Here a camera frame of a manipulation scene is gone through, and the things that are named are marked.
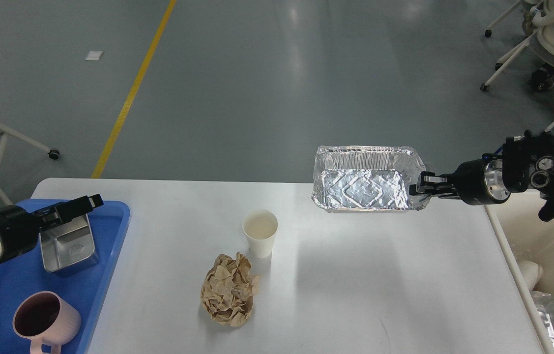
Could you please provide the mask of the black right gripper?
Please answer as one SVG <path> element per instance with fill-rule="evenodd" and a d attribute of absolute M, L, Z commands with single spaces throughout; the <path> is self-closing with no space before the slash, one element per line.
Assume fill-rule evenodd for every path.
<path fill-rule="evenodd" d="M 412 184 L 412 196 L 456 200 L 457 195 L 472 206 L 506 202 L 511 192 L 503 182 L 503 161 L 468 161 L 452 174 L 436 175 L 432 171 L 421 171 L 416 184 Z"/>

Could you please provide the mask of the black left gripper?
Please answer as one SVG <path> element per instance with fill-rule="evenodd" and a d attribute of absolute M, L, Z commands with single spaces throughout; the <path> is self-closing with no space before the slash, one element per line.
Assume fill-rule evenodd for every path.
<path fill-rule="evenodd" d="M 31 251 L 38 242 L 39 231 L 47 231 L 72 222 L 103 206 L 100 194 L 59 202 L 34 211 L 20 206 L 0 208 L 0 264 Z"/>

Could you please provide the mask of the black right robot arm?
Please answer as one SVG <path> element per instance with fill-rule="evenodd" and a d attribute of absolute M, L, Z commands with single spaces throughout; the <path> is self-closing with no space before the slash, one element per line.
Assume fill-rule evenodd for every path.
<path fill-rule="evenodd" d="M 512 194 L 529 188 L 545 200 L 538 218 L 553 220 L 554 135 L 549 132 L 533 135 L 526 131 L 522 136 L 508 137 L 499 150 L 462 163 L 450 174 L 423 171 L 410 185 L 409 194 L 480 206 L 503 204 Z"/>

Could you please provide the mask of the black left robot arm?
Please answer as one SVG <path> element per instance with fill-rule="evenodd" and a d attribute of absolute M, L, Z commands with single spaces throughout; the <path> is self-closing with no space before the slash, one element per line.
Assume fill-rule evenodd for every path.
<path fill-rule="evenodd" d="M 101 195 L 83 196 L 32 212 L 17 205 L 0 207 L 0 264 L 31 251 L 41 232 L 56 229 L 103 206 Z"/>

